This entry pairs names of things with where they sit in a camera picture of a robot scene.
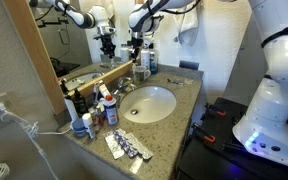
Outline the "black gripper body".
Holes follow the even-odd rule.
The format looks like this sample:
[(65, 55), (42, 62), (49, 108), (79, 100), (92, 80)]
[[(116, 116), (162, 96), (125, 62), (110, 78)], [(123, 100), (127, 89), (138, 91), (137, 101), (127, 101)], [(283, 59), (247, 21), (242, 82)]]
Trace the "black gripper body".
[(143, 44), (143, 33), (131, 32), (131, 44), (134, 49), (140, 48)]

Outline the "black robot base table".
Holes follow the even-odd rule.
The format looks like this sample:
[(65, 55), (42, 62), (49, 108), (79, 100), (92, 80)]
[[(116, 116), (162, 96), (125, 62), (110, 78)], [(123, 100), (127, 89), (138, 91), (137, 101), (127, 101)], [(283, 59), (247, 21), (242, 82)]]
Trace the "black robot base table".
[(225, 116), (203, 114), (201, 128), (215, 137), (214, 143), (194, 132), (179, 161), (176, 180), (288, 180), (288, 167), (248, 153), (232, 134), (232, 127), (247, 106), (218, 98), (215, 106)]

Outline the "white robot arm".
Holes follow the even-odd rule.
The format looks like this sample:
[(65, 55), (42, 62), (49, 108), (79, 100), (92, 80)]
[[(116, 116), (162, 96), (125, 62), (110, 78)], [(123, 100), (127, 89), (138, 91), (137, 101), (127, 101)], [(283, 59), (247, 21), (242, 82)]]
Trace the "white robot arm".
[(247, 152), (288, 166), (288, 0), (248, 0), (268, 70), (233, 126)]

